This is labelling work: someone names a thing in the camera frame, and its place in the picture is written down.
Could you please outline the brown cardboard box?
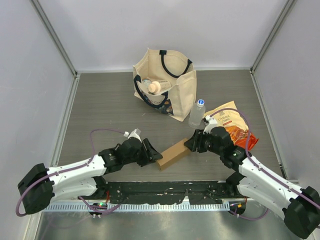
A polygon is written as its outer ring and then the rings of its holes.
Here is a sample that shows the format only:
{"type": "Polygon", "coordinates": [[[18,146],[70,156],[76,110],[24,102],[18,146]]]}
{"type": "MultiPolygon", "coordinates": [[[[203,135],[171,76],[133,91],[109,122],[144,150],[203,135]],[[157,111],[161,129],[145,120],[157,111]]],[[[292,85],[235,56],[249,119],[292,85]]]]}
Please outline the brown cardboard box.
{"type": "Polygon", "coordinates": [[[185,146],[187,140],[184,138],[161,153],[162,158],[156,161],[160,171],[166,170],[191,153],[185,146]]]}

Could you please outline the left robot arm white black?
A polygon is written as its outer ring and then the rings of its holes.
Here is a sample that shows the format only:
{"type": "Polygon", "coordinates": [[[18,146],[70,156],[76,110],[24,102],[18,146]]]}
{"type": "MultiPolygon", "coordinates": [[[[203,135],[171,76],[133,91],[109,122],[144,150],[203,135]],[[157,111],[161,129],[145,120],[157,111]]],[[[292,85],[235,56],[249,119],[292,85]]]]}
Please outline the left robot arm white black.
{"type": "Polygon", "coordinates": [[[15,213],[19,217],[32,215],[56,201],[73,197],[100,200],[107,192],[104,175],[131,163],[144,167],[162,157],[147,138],[130,137],[79,162],[58,167],[36,164],[17,185],[20,198],[15,213]]]}

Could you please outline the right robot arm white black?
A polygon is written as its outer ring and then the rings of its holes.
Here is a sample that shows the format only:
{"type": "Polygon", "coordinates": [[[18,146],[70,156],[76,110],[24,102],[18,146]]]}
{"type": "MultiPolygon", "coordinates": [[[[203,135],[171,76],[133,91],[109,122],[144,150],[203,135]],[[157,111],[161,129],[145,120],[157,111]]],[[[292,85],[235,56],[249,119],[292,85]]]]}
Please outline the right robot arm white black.
{"type": "Polygon", "coordinates": [[[320,226],[320,195],[311,186],[301,186],[268,169],[250,152],[236,146],[223,127],[209,132],[196,129],[184,146],[192,152],[211,152],[234,173],[226,193],[233,198],[251,198],[278,215],[297,237],[307,239],[320,226]]]}

